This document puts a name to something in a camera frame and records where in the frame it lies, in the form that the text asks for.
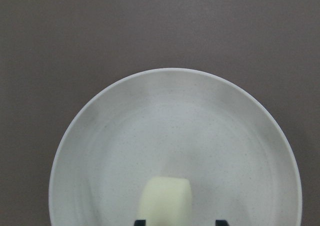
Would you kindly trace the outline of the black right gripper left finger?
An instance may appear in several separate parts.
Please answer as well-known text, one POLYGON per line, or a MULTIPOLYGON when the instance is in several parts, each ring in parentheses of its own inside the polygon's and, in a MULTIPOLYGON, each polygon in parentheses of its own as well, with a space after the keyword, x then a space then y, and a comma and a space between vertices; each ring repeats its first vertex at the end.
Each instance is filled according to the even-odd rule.
POLYGON ((134 226, 146 226, 146 220, 135 220, 134 226))

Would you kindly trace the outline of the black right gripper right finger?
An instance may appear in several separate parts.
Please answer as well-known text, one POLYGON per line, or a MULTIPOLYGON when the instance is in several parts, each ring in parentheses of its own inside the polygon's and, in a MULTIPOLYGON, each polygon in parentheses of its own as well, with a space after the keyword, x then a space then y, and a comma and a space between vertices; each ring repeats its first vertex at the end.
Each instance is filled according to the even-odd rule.
POLYGON ((229 223, 227 220, 216 220, 215 226, 229 226, 229 223))

